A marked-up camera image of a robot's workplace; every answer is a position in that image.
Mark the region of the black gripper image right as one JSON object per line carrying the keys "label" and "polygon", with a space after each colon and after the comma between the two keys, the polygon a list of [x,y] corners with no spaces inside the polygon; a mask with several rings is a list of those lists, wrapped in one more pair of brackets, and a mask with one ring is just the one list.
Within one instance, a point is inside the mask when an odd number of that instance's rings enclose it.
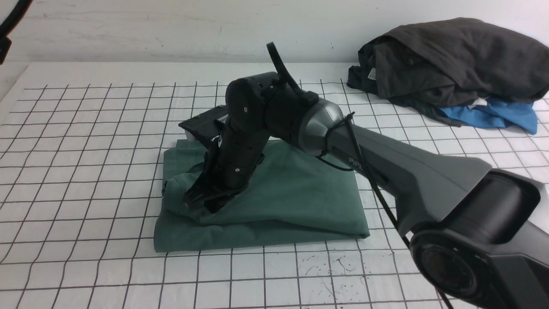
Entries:
{"label": "black gripper image right", "polygon": [[189,209],[204,207],[217,213],[245,191],[265,146],[265,130],[247,132],[224,125],[208,148],[202,172],[184,193],[184,204]]}

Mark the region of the grey robot arm image right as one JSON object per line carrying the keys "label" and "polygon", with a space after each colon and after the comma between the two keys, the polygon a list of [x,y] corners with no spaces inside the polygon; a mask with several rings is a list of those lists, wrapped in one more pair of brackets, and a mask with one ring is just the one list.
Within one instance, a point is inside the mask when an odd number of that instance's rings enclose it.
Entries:
{"label": "grey robot arm image right", "polygon": [[268,72],[229,84],[226,104],[180,123],[206,148],[187,206],[243,192],[269,137],[330,155],[395,198],[394,227],[442,293],[485,309],[548,307],[548,189],[478,158],[441,156],[352,123],[340,107]]}

